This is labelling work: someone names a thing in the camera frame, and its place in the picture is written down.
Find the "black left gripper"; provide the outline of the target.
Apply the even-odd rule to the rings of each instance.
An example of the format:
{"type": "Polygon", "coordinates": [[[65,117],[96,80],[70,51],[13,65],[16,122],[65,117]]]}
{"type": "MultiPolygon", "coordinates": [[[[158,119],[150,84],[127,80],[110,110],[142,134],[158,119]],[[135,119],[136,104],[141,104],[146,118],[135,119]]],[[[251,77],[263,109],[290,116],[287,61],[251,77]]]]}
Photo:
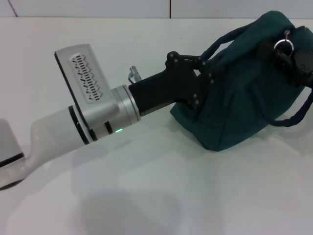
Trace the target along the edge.
{"type": "Polygon", "coordinates": [[[205,72],[206,65],[200,56],[169,52],[164,71],[129,86],[140,116],[176,102],[200,109],[215,83],[214,73],[205,72]],[[200,72],[197,77],[194,70],[200,72]]]}

